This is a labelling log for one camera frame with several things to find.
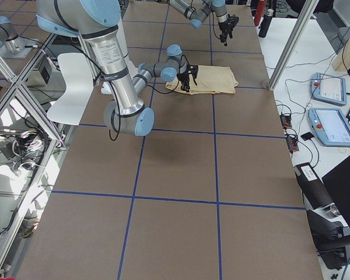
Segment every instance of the red cylinder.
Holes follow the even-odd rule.
[[[266,8],[267,1],[266,0],[260,0],[257,6],[257,11],[255,13],[254,17],[254,25],[258,26],[259,22],[261,21],[262,15],[264,13],[264,8]]]

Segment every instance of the beige cloth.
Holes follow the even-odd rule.
[[[170,83],[166,83],[166,88],[173,90],[178,84],[175,89],[176,92],[197,95],[199,93],[235,93],[235,86],[239,85],[229,67],[205,65],[198,66],[196,82],[197,86],[190,76],[190,92],[180,89],[181,83],[178,84],[177,78]]]

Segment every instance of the white desk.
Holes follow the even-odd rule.
[[[268,75],[271,76],[274,68],[280,58],[281,52],[284,49],[284,46],[289,38],[289,35],[295,25],[296,19],[281,19],[274,18],[272,19],[269,31],[266,38],[260,38],[260,45],[262,48],[262,53],[264,54],[264,59],[268,71]],[[290,60],[288,66],[294,64],[303,64],[303,63],[317,63],[323,59],[329,58],[325,61],[319,62],[315,65],[298,65],[293,68],[286,68],[281,76],[279,83],[277,84],[274,94],[275,99],[279,100],[277,104],[282,102],[283,104],[289,106],[292,112],[302,113],[303,109],[297,104],[292,103],[289,100],[289,95],[285,89],[285,81],[287,79],[293,79],[297,81],[306,81],[312,78],[312,75],[315,72],[326,71],[327,74],[341,76],[346,74],[345,72],[335,72],[332,68],[331,61],[335,58],[334,50],[329,44],[326,36],[323,31],[320,29],[320,26],[316,20],[310,20],[305,31],[300,38],[299,43],[297,44]],[[345,76],[346,79],[346,91],[350,93],[350,77]],[[292,81],[287,81],[288,89],[290,96],[293,101],[301,104],[303,107],[306,106],[307,102],[310,101],[311,91],[310,91],[310,81],[304,83],[297,83]],[[346,114],[350,108],[350,96],[347,96],[347,104],[345,106],[335,106],[329,103],[322,101],[317,101],[311,99],[312,107],[322,107],[322,108],[331,108],[337,107],[340,108],[344,114]],[[287,108],[281,108],[278,106],[278,111],[283,113],[288,113]],[[307,117],[307,111],[303,114],[294,114],[292,116],[292,125],[298,135],[302,135],[305,132],[311,131],[310,121]],[[319,177],[323,177],[328,171],[330,171],[334,166],[339,164],[345,158],[350,155],[350,148],[333,148],[333,147],[324,147],[321,143],[313,138],[314,143],[318,147],[320,152],[320,160],[318,165],[315,167],[315,171]],[[311,149],[314,155],[312,165],[316,163],[317,152],[314,145],[310,141],[306,141],[305,144]],[[293,165],[298,165],[299,163],[308,162],[311,159],[310,152],[301,144],[299,144],[299,152],[293,154],[292,163]],[[324,279],[329,279],[333,273],[339,274],[341,278],[342,271],[330,271],[326,268],[322,260],[320,259],[321,268],[323,271]],[[345,280],[350,280],[350,266],[345,276]]]

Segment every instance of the monitor stand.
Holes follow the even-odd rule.
[[[349,227],[343,227],[341,222],[330,222],[314,211],[307,211],[307,219],[314,244],[328,269],[337,269],[346,265],[350,257]]]

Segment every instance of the black chair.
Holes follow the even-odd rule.
[[[303,5],[306,0],[286,0],[286,3],[290,6],[290,8],[296,12],[300,13]],[[334,0],[319,0],[319,3],[316,5],[314,13],[327,13],[333,8]]]

